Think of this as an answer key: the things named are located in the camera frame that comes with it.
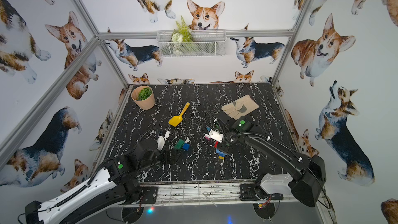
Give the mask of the light blue lego brick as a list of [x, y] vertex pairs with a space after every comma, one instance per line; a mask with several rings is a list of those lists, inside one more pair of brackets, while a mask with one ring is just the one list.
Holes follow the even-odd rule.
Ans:
[[217, 153], [218, 156], [220, 156], [220, 157], [225, 157], [225, 156], [227, 156], [227, 154], [223, 153], [223, 152], [220, 151], [219, 149], [216, 149], [216, 153]]

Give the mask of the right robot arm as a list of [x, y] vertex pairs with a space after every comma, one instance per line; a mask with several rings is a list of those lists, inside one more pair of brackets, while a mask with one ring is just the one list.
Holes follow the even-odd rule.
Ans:
[[310, 157], [286, 146], [246, 116], [235, 120], [220, 113], [211, 122], [221, 131], [221, 152], [228, 154], [238, 146], [250, 147], [284, 170], [284, 174], [260, 175], [254, 183], [242, 186], [241, 201], [281, 200], [292, 195], [308, 207], [316, 206], [326, 182], [325, 164], [320, 156]]

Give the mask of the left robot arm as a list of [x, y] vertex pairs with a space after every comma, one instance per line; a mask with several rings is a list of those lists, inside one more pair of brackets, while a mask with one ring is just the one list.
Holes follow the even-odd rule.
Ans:
[[165, 138], [138, 142], [123, 155], [105, 160], [93, 175], [68, 192], [46, 202], [33, 201], [17, 218], [27, 224], [76, 224], [112, 205], [140, 201], [139, 172], [160, 163]]

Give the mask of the green lego brick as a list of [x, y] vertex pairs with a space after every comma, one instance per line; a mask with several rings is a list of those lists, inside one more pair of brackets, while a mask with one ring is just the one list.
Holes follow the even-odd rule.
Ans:
[[179, 139], [176, 145], [174, 146], [174, 149], [181, 150], [184, 144], [185, 144], [184, 140]]

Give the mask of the dark blue small lego brick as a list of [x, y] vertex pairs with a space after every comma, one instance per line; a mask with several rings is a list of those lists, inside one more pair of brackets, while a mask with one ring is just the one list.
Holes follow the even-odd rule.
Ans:
[[190, 144], [189, 143], [184, 143], [182, 149], [185, 151], [188, 151], [188, 149], [190, 148]]

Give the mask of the cream canvas work glove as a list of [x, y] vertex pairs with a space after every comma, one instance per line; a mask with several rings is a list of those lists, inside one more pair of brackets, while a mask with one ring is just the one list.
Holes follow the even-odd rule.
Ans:
[[229, 117], [238, 120], [240, 117], [250, 114], [257, 108], [259, 108], [259, 105], [249, 95], [245, 95], [224, 105], [221, 109]]

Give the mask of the yellow toy shovel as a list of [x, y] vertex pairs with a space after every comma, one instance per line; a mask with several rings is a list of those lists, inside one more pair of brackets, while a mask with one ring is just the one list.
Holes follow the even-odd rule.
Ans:
[[172, 119], [169, 121], [169, 125], [171, 125], [173, 127], [178, 126], [182, 122], [182, 120], [183, 120], [182, 116], [186, 112], [186, 110], [189, 108], [189, 106], [190, 106], [190, 103], [187, 102], [185, 104], [184, 108], [182, 109], [181, 113], [177, 116], [172, 117]]

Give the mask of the terracotta pot with green plant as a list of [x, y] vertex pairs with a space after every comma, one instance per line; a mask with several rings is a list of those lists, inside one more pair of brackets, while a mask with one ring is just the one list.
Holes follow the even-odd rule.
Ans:
[[142, 110], [149, 110], [155, 105], [154, 93], [149, 86], [135, 88], [131, 93], [131, 98]]

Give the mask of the green fern with white flower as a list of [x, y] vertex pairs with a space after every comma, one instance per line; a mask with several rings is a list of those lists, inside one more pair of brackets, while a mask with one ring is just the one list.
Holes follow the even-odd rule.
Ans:
[[192, 30], [187, 25], [183, 16], [181, 16], [180, 22], [176, 21], [177, 29], [174, 30], [171, 42], [173, 45], [173, 54], [188, 55], [194, 52], [193, 37], [191, 35]]

